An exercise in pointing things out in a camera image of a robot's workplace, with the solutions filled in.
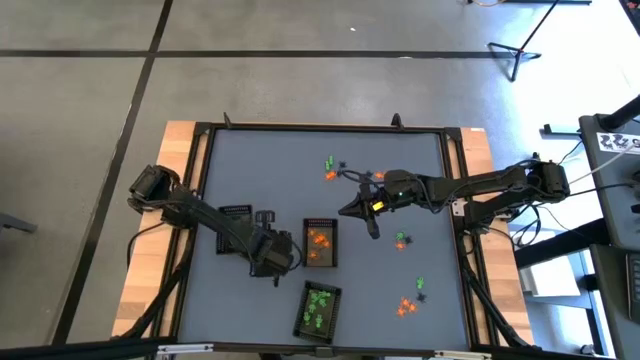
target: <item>concrete floor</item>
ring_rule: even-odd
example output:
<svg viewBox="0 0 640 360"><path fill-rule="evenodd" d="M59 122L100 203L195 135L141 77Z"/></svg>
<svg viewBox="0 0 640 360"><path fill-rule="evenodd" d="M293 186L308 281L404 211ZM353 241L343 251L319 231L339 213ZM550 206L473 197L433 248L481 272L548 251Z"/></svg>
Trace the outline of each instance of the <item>concrete floor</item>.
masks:
<svg viewBox="0 0 640 360"><path fill-rule="evenodd" d="M0 50L146 50L162 4L3 1ZM177 1L160 47L485 51L488 41L520 45L546 9L450 0ZM227 111L234 121L388 124L399 112L407 125L486 128L497 167L533 151L558 160L574 142L543 140L538 129L577 127L580 115L614 110L637 94L640 73L630 59L638 45L618 1L595 0L554 10L530 44L544 56L522 65L513 84L506 60L156 60L70 341L110 334L126 241L139 223L127 188L155 161L166 121L219 121ZM0 58L0 211L40 225L34 235L6 231L0 239L0 347L48 341L142 62ZM595 197L579 201L597 212ZM565 225L594 216L574 214L563 216Z"/></svg>

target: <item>wooden board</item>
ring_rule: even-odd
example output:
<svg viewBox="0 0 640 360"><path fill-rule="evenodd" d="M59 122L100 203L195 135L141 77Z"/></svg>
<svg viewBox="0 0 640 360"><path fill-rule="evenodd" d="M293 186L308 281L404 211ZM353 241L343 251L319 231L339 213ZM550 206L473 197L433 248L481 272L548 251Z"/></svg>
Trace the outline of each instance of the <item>wooden board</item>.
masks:
<svg viewBox="0 0 640 360"><path fill-rule="evenodd" d="M184 175L194 126L195 122L192 121L170 121L167 123L158 155L158 164L174 169L181 176ZM484 130L463 128L462 136L469 174L474 175L492 171L493 162ZM195 184L198 183L200 177L204 142L203 137L198 147L198 160L196 160L194 167L192 188L195 188ZM457 166L455 166L457 164L455 149L451 152L451 156L454 168L457 169ZM145 214L142 217L140 229L158 223L159 217L160 212ZM504 222L496 221L492 226L504 231L507 230ZM183 248L186 236L187 232L182 231L180 234L180 250ZM170 237L170 227L161 226L140 236L136 241L113 326L113 335L127 331L157 294L165 259L168 254ZM518 334L529 343L533 343L533 335L520 288L518 269L516 268L515 257L509 239L500 234L490 233L482 236L482 246L492 298L505 318L518 331ZM176 254L178 259L181 256L180 250ZM475 266L473 259L471 260L472 266ZM160 330L162 335L168 334L174 303L174 297L172 296L165 307L163 324ZM488 344L489 337L482 305L477 298L474 303L480 340L482 343Z"/></svg>

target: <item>white sticker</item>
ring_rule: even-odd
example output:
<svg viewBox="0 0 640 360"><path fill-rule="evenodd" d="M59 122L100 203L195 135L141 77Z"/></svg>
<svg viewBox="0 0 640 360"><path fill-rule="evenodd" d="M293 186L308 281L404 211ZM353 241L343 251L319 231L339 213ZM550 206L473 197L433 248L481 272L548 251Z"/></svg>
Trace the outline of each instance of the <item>white sticker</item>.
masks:
<svg viewBox="0 0 640 360"><path fill-rule="evenodd" d="M634 148L627 151L627 154L640 155L640 136L615 133L596 134L598 136L598 146L600 146L600 151L623 152L633 144Z"/></svg>

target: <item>gray tabletop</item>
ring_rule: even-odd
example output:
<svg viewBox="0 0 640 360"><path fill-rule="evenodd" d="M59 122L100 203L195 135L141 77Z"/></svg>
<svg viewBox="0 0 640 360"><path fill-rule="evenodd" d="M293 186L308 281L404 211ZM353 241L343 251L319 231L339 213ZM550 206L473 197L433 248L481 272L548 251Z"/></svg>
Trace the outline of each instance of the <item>gray tabletop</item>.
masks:
<svg viewBox="0 0 640 360"><path fill-rule="evenodd" d="M274 229L302 244L304 218L338 219L338 267L300 267L274 288L251 278L248 263L216 255L215 233L200 227L185 297L180 341L313 345L292 335L305 280L342 289L335 346L468 349L451 219L408 207L378 218L372 240L364 221L338 216L358 191L346 179L326 181L324 161L359 171L406 169L442 176L433 134L218 131L205 198L212 206L253 205L276 212ZM395 248L395 233L415 243ZM418 312L396 315L402 297L415 299L416 278L427 295Z"/></svg>
<svg viewBox="0 0 640 360"><path fill-rule="evenodd" d="M640 359L640 324L629 319L625 252L610 246L590 248L617 359Z"/></svg>
<svg viewBox="0 0 640 360"><path fill-rule="evenodd" d="M615 152L600 150L596 133L606 133L607 131L600 128L594 117L581 117L580 130L592 169L617 155ZM629 122L617 132L640 135L640 124ZM640 170L640 155L625 154L611 165L595 173L593 181L596 186L630 182L631 175L638 170ZM632 213L630 209L631 205L640 203L635 191L628 187L617 187L598 191L598 197L613 245L640 251L640 236L638 235L640 233L640 217Z"/></svg>

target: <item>tripod stand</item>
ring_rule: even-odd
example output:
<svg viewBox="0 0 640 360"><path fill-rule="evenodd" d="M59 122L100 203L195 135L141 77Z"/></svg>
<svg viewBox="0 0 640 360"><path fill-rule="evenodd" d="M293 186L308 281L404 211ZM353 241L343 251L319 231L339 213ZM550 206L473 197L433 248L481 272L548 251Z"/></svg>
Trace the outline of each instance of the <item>tripod stand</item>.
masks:
<svg viewBox="0 0 640 360"><path fill-rule="evenodd" d="M527 47L527 44L529 43L529 41L531 41L531 39L533 38L533 35L536 34L536 32L538 31L538 29L540 28L542 23L547 19L547 16L549 16L549 14L553 10L553 8L555 8L556 5L558 5L559 1L560 0L555 0L553 2L551 7L549 8L549 10L547 10L547 13L544 14L544 16L542 17L542 20L540 20L540 22L538 23L536 28L533 29L531 34L529 34L529 37L527 38L527 40L525 40L524 44L522 44L522 46L520 48L514 48L512 46L507 46L507 45L498 44L498 43L494 43L494 42L490 42L488 44L489 47L498 47L498 48L501 48L501 49L509 50L509 52L515 51L515 54L512 53L512 55L516 59L516 63L513 66L513 72L511 73L511 78L509 79L509 80L511 80L511 82L516 81L516 76L518 75L518 67L520 67L520 60L522 59L523 56L527 56L529 59L537 59L540 56L542 56L542 54L539 54L539 53L531 53L531 52L524 51L524 48Z"/></svg>

